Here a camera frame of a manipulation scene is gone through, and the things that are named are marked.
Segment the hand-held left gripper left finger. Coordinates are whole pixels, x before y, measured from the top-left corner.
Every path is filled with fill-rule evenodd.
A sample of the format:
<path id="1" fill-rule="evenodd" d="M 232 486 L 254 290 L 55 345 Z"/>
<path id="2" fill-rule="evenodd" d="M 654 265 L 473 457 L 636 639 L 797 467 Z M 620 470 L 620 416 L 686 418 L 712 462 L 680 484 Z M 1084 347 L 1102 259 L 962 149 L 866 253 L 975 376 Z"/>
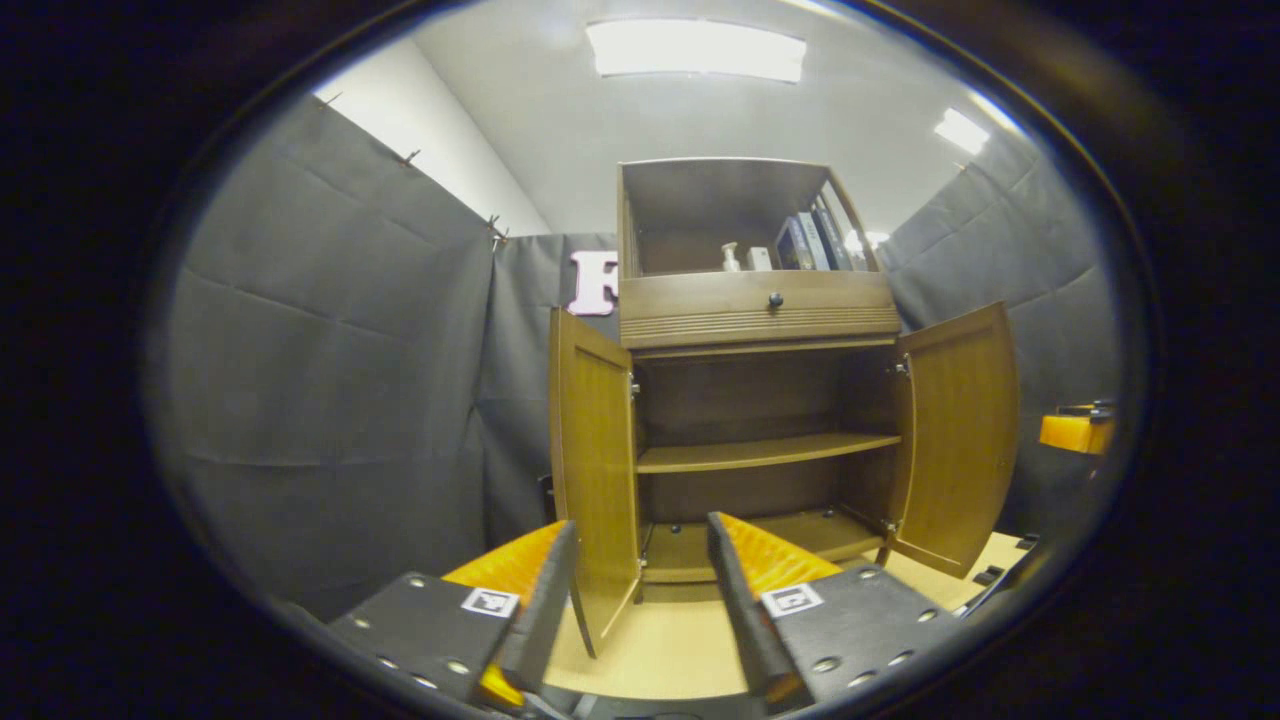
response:
<path id="1" fill-rule="evenodd" d="M 330 630 L 430 694 L 481 710 L 549 711 L 541 691 L 577 544 L 573 521 L 554 521 L 444 577 L 407 571 Z"/>

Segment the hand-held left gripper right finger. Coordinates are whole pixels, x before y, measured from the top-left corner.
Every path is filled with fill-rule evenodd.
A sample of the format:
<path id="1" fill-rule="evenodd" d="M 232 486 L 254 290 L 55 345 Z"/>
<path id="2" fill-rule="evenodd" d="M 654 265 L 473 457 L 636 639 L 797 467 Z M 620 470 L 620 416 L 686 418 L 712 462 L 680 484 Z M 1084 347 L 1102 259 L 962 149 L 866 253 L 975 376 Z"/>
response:
<path id="1" fill-rule="evenodd" d="M 964 628 L 881 565 L 842 569 L 727 512 L 707 553 L 748 689 L 772 706 L 865 703 Z"/>

